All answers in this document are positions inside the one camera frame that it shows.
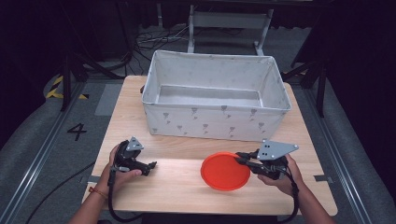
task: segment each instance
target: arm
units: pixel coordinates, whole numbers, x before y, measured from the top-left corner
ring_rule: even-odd
[[[95,189],[102,192],[106,196],[108,195],[107,180],[110,175],[110,166],[114,161],[114,156],[117,152],[118,147],[119,146],[115,146],[111,150],[109,163],[106,165],[98,183],[95,186]],[[114,185],[114,192],[117,192],[124,183],[126,183],[127,181],[129,181],[130,179],[134,178],[137,175],[142,175],[142,172],[140,170],[132,170],[131,172],[127,172],[127,173],[117,172],[116,182]],[[81,205],[81,207],[77,210],[77,212],[73,215],[73,217],[70,219],[68,223],[96,224],[105,202],[106,202],[105,196],[97,192],[90,193],[90,195],[88,195],[84,203]]]
[[[297,166],[296,161],[288,154],[286,155],[288,159],[289,168],[294,181],[297,184],[299,191],[298,199],[300,202],[300,211],[304,217],[305,223],[335,223],[332,217],[326,212],[323,206],[320,204],[318,199],[308,188],[308,186],[303,181],[303,177],[300,173],[300,169]],[[291,182],[288,178],[282,178],[280,180],[273,180],[264,175],[258,175],[258,178],[266,185],[276,186],[280,191],[291,194]]]

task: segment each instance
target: metal bracket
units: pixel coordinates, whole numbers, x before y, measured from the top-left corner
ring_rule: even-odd
[[[127,151],[135,151],[135,150],[142,150],[144,149],[143,145],[140,144],[139,141],[133,136],[131,141],[129,141],[128,147],[126,148]]]
[[[299,147],[294,144],[264,140],[262,141],[259,153],[257,154],[257,160],[273,161],[288,153],[291,153],[294,150],[297,150],[298,148]]]

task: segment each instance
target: number 4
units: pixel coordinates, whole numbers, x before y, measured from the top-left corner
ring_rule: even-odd
[[[69,129],[69,130],[67,130],[67,132],[68,132],[68,133],[76,133],[77,136],[76,136],[76,138],[75,138],[75,141],[78,141],[79,135],[80,135],[81,133],[86,133],[86,132],[87,132],[87,131],[83,131],[83,130],[82,130],[83,127],[84,127],[84,124],[80,123],[80,124],[76,125],[75,127],[71,128],[71,129]]]

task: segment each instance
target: metal frame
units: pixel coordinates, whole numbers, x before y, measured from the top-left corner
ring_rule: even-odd
[[[190,6],[189,18],[189,46],[188,53],[194,53],[195,27],[225,27],[225,28],[244,28],[261,29],[261,36],[254,42],[257,55],[263,56],[262,46],[267,36],[268,28],[271,23],[274,10],[269,9],[266,14],[245,14],[245,13],[220,13],[220,12],[200,12],[195,11],[194,5]]]

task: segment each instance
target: metal rail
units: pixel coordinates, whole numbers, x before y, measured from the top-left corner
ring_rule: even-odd
[[[356,219],[358,220],[359,223],[362,224],[373,223],[366,211],[366,208],[364,207],[363,202],[361,201],[361,196],[359,195],[358,190],[356,189],[355,183],[349,171],[347,170],[346,165],[344,164],[342,156],[339,153],[338,147],[332,138],[332,134],[330,133],[325,120],[320,117],[318,111],[316,110],[316,100],[314,93],[311,90],[304,90],[304,95],[308,100],[310,109],[314,111],[318,126],[320,127],[326,139],[326,144],[329,149],[330,157],[332,159],[332,164],[338,176],[340,177],[341,184],[344,188],[344,191],[350,202],[350,205],[352,207]]]
[[[60,112],[58,117],[56,118],[52,128],[47,135],[43,145],[38,150],[35,159],[33,160],[30,167],[27,169],[20,185],[18,186],[17,190],[15,191],[14,195],[11,198],[11,201],[8,203],[5,211],[3,212],[2,216],[0,217],[0,224],[9,224],[12,223],[15,216],[18,214],[23,202],[25,201],[27,195],[29,194],[30,190],[32,189],[33,184],[35,183],[38,175],[40,174],[41,169],[44,166],[50,152],[52,151],[56,139],[58,138],[59,131],[64,124],[67,115],[71,111],[74,103],[82,93],[82,90],[85,87],[85,83],[77,82],[76,86],[73,90],[72,99],[70,105],[66,108],[64,112]]]

